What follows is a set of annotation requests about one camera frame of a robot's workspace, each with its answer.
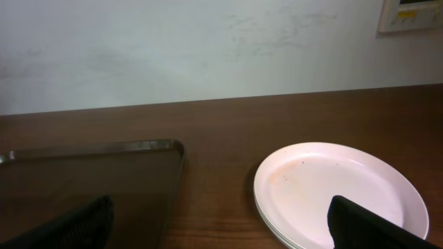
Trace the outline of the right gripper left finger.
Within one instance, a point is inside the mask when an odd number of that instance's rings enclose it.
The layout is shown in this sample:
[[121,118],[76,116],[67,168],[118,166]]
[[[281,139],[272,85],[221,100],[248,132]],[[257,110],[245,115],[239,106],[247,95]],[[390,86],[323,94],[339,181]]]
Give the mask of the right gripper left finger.
[[1,244],[1,249],[102,249],[114,225],[114,202],[104,195]]

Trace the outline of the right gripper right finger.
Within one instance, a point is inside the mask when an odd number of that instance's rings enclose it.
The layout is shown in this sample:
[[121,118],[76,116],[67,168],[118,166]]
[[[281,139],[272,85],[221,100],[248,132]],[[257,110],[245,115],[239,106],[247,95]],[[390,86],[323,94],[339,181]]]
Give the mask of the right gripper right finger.
[[440,249],[339,195],[329,205],[327,224],[334,249]]

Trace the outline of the pale blue plate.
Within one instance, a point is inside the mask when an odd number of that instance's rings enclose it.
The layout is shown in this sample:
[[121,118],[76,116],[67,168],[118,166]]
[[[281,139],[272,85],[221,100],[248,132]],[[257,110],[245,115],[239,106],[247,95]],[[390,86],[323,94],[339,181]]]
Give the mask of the pale blue plate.
[[284,238],[271,224],[271,222],[265,217],[264,213],[260,209],[260,206],[257,201],[255,201],[255,206],[258,210],[258,213],[260,214],[260,217],[262,218],[263,222],[266,224],[266,226],[270,229],[270,231],[274,234],[274,236],[288,249],[300,249],[298,246],[290,242],[288,239]]

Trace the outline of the white plate top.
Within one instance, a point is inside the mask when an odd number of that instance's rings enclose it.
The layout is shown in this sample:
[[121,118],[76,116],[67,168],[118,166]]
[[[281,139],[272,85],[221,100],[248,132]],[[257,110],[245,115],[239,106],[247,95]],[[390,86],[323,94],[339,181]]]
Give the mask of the white plate top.
[[273,152],[255,173],[253,194],[274,228],[299,248],[333,248],[327,212],[336,195],[428,236],[428,210],[413,184],[381,159],[344,145],[304,142]]

